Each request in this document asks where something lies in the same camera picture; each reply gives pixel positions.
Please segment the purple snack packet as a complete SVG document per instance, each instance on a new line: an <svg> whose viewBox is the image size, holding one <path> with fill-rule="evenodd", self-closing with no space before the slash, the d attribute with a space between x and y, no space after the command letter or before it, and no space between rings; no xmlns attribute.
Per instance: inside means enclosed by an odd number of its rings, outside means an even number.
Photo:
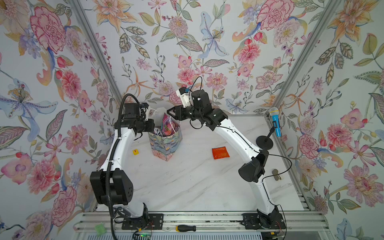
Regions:
<svg viewBox="0 0 384 240"><path fill-rule="evenodd" d="M164 136L163 132L159 128L154 128L154 134L160 137Z"/></svg>
<svg viewBox="0 0 384 240"><path fill-rule="evenodd" d="M165 137L175 134L179 129L179 125L172 119L171 116L164 114L161 132Z"/></svg>

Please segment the floral paper gift bag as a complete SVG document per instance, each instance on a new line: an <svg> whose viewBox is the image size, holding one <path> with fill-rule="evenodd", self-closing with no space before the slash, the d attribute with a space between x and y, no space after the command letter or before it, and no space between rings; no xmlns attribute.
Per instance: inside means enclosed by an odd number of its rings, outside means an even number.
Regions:
<svg viewBox="0 0 384 240"><path fill-rule="evenodd" d="M155 128L161 129L164 114L168 115L165 108L151 109L149 117L154 120ZM148 133L153 155L166 162L173 157L183 139L180 122L173 120L179 125L179 129L175 134L160 137L155 135L154 132Z"/></svg>

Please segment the small red sachet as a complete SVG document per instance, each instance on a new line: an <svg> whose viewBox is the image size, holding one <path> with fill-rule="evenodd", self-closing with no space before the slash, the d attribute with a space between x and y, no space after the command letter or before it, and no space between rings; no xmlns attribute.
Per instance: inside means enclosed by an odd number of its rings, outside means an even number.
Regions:
<svg viewBox="0 0 384 240"><path fill-rule="evenodd" d="M214 160L224 159L224 158L230 157L226 147L213 148L212 154L213 154Z"/></svg>

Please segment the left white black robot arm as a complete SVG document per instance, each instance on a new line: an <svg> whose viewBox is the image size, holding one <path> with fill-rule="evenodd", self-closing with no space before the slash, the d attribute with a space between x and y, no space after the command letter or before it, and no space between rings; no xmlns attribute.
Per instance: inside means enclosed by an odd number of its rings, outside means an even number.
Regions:
<svg viewBox="0 0 384 240"><path fill-rule="evenodd" d="M148 103L139 102L132 94L123 96L110 152L99 170L91 173L90 183L97 203L108 207L112 219L117 214L134 219L144 216L145 204L132 202L134 186L123 170L123 163L128 159L132 143L143 133L154 131L155 123L149 118L149 111Z"/></svg>

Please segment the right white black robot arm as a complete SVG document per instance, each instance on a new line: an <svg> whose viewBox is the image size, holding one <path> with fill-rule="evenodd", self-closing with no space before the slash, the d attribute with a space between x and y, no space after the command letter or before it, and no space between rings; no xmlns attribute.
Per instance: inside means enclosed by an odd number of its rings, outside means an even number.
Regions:
<svg viewBox="0 0 384 240"><path fill-rule="evenodd" d="M250 142L232 123L221 109L212 107L208 94L204 90L192 92L182 87L176 91L182 104L175 106L167 113L177 121L198 120L203 126L221 136L240 155L244 164L238 170L243 180L250 184L256 199L260 225L271 228L281 217L278 207L268 196L268 189L263 183L265 165L269 156L267 150L260 149Z"/></svg>

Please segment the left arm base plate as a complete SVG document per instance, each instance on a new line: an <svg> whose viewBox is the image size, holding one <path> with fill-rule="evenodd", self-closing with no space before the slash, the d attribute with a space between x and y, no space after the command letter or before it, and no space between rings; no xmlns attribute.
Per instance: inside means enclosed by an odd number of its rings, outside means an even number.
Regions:
<svg viewBox="0 0 384 240"><path fill-rule="evenodd" d="M139 218L128 218L123 220L122 230L162 230L164 214L143 214Z"/></svg>

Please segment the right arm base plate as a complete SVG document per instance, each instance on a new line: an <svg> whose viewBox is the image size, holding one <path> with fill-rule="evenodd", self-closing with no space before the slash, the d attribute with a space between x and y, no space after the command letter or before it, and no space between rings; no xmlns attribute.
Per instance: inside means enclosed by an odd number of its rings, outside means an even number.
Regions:
<svg viewBox="0 0 384 240"><path fill-rule="evenodd" d="M264 215L258 213L244 213L241 224L246 230L285 230L286 222L282 214Z"/></svg>

